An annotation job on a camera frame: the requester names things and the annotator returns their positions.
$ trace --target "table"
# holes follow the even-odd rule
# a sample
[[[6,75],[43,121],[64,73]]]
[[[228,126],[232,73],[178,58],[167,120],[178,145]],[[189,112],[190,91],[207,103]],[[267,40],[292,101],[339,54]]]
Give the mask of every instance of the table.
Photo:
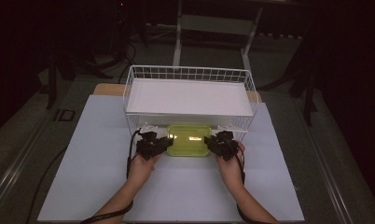
[[[122,88],[101,84],[90,96],[39,221],[77,222],[90,217],[124,183],[131,136],[122,109]],[[243,142],[246,187],[279,220],[304,220],[265,104],[259,104]],[[125,222],[242,220],[212,156],[164,153],[134,201]]]

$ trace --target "lime green box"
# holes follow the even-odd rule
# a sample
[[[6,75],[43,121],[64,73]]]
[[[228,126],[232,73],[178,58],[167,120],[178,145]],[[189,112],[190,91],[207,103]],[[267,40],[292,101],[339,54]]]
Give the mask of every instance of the lime green box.
[[[204,143],[204,136],[211,135],[211,127],[207,125],[170,125],[167,136],[174,139],[167,148],[170,156],[204,157],[210,153]]]

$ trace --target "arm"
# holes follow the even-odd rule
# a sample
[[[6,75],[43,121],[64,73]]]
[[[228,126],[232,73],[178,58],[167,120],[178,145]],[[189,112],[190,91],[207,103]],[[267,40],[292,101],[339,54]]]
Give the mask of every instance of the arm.
[[[116,212],[129,206],[132,199],[149,179],[151,172],[155,169],[154,165],[159,158],[160,155],[145,161],[141,155],[137,155],[135,159],[132,160],[129,178],[126,180],[124,185],[94,215],[98,216],[106,213]],[[124,215],[100,220],[95,223],[119,224],[123,218]]]
[[[240,142],[239,147],[242,151],[245,150],[245,147]],[[243,155],[241,150],[239,150],[237,154],[240,160]],[[278,223],[277,219],[261,206],[243,185],[241,170],[235,158],[232,158],[229,161],[224,161],[221,157],[215,155],[215,159],[219,165],[219,172],[222,176],[223,182],[243,214],[254,221]]]

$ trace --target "white wire basket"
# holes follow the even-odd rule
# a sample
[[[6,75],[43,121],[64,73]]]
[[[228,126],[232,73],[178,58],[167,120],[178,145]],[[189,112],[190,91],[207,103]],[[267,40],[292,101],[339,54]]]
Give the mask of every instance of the white wire basket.
[[[123,94],[131,133],[144,126],[200,124],[232,131],[240,141],[257,103],[251,73],[228,68],[133,65]]]

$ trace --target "floor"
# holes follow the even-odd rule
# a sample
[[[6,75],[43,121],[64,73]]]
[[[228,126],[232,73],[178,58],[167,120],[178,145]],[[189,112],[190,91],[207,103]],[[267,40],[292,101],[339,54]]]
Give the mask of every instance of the floor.
[[[149,37],[146,48],[139,37],[132,36],[131,43],[136,48],[134,62],[172,65],[174,28],[153,28],[149,30]],[[257,87],[283,74],[299,41],[263,35],[255,38],[249,59]],[[238,39],[230,42],[232,46],[239,44]],[[198,43],[191,34],[184,35],[181,65],[243,68],[239,48],[204,48],[203,44],[206,43]],[[132,46],[129,46],[130,56],[134,54]],[[125,63],[105,70],[114,77],[112,79],[99,79],[78,68],[74,81],[59,77],[58,100],[51,110],[45,109],[47,96],[38,93],[0,130],[0,185],[13,186],[0,190],[0,223],[22,223],[27,217],[30,220],[26,223],[37,223],[35,220],[62,159],[62,155],[56,156],[67,147],[89,95],[98,83],[117,83],[124,67]],[[46,79],[46,74],[44,71],[39,75]],[[318,111],[312,113],[312,127],[308,127],[302,118],[302,99],[291,98],[287,93],[290,85],[288,82],[260,94],[270,110],[296,187],[306,219],[302,223],[375,223],[373,196],[321,92],[315,91],[314,103]],[[71,121],[59,120],[59,109],[75,111],[76,115]],[[18,157],[26,158],[25,162],[18,163]],[[48,167],[49,171],[38,185]],[[13,176],[4,178],[4,174]]]

